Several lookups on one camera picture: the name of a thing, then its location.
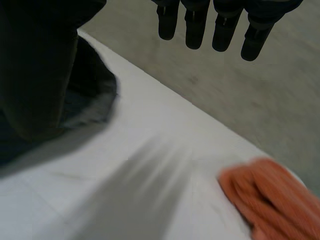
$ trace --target black cloth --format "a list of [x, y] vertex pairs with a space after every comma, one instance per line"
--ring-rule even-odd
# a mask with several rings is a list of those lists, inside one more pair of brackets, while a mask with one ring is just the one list
[[111, 109], [116, 78], [77, 33], [106, 1], [1, 0], [0, 162], [61, 135], [100, 95]]

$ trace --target orange towel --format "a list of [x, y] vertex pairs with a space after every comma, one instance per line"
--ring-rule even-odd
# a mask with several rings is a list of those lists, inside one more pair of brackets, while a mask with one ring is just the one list
[[271, 159], [225, 169], [218, 181], [254, 240], [320, 240], [319, 199]]

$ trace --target gray floor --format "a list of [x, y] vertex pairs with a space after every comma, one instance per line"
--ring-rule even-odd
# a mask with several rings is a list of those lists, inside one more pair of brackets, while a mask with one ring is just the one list
[[320, 196], [320, 1], [305, 0], [271, 32], [259, 58], [241, 59], [242, 15], [230, 48], [212, 49], [210, 6], [202, 47], [158, 37], [150, 0], [109, 0], [83, 30], [295, 171]]

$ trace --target black robotic fingers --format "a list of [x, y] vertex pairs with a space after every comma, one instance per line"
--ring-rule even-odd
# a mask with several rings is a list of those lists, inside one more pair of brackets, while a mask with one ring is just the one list
[[[180, 0], [152, 0], [158, 5], [159, 36], [171, 40], [175, 35]], [[228, 49], [239, 18], [245, 9], [249, 27], [244, 35], [241, 56], [254, 61], [260, 54], [273, 26], [286, 13], [296, 9], [303, 0], [213, 0], [218, 13], [212, 47], [218, 52]], [[210, 0], [181, 0], [186, 8], [185, 43], [190, 49], [200, 48], [207, 21]]]

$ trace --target white table surface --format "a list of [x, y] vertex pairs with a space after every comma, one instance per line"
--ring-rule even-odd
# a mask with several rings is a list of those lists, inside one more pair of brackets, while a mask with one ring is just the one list
[[0, 173], [0, 239], [250, 239], [216, 175], [265, 154], [81, 35], [119, 78], [115, 115], [107, 127], [74, 130]]

